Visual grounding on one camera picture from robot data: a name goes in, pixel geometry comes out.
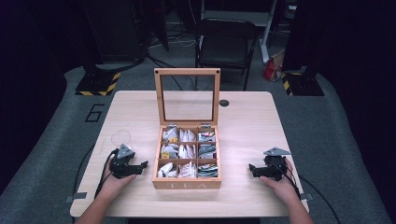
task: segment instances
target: black chair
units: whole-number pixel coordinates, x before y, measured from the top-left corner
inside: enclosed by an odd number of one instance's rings
[[[258,34],[250,21],[202,19],[195,29],[195,67],[218,67],[222,84],[243,86],[245,91]],[[241,72],[228,74],[223,68]]]

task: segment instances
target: tea bag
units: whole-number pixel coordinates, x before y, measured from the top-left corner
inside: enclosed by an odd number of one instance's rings
[[[195,145],[192,145],[192,147],[187,145],[187,158],[188,159],[195,159],[196,158]]]
[[[189,142],[195,142],[197,140],[195,133],[193,133],[191,130],[187,130],[187,136],[189,137]]]
[[[157,176],[158,177],[166,177],[166,174],[169,173],[169,171],[173,168],[173,163],[168,162],[164,166],[161,167],[161,169],[158,171]]]
[[[189,136],[187,135],[186,132],[184,132],[183,130],[180,129],[180,142],[188,142],[189,141]]]
[[[178,142],[177,128],[171,128],[163,132],[163,141],[165,142]]]
[[[200,142],[216,142],[215,132],[198,133],[198,141]]]
[[[200,177],[218,177],[218,175],[218,166],[216,164],[198,166],[198,176]]]
[[[198,150],[199,159],[215,159],[216,146],[215,145],[200,145]]]
[[[184,165],[179,165],[178,169],[178,177],[196,177],[195,164],[193,164],[192,161]]]
[[[187,157],[187,151],[183,145],[180,145],[180,147],[178,147],[178,157],[181,159],[186,159]]]
[[[177,145],[168,144],[163,145],[161,148],[161,159],[176,159],[177,158]]]

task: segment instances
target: wooden tea box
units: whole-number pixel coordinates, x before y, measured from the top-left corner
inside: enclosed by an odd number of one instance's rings
[[[154,76],[161,123],[155,189],[219,189],[220,69],[157,68]],[[175,89],[177,80],[189,80],[192,90]],[[205,83],[198,91],[196,80]]]

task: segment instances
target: wrist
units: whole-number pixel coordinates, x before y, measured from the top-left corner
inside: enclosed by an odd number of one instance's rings
[[[106,190],[101,190],[95,200],[102,201],[103,203],[113,203],[117,196],[118,194],[116,195],[114,194],[114,192],[107,192]]]

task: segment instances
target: yellow and black tape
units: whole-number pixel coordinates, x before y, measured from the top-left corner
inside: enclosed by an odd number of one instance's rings
[[[301,73],[288,73],[288,75],[297,75],[300,76]],[[286,76],[285,73],[282,73],[281,75],[282,82],[283,82],[283,87],[285,87],[285,91],[287,95],[293,95],[293,92],[291,91],[290,84],[288,82],[288,77]]]
[[[120,78],[120,73],[114,75],[111,79],[111,83],[105,91],[76,91],[76,95],[86,95],[86,96],[94,96],[94,95],[110,95],[114,89],[116,88],[117,81]]]

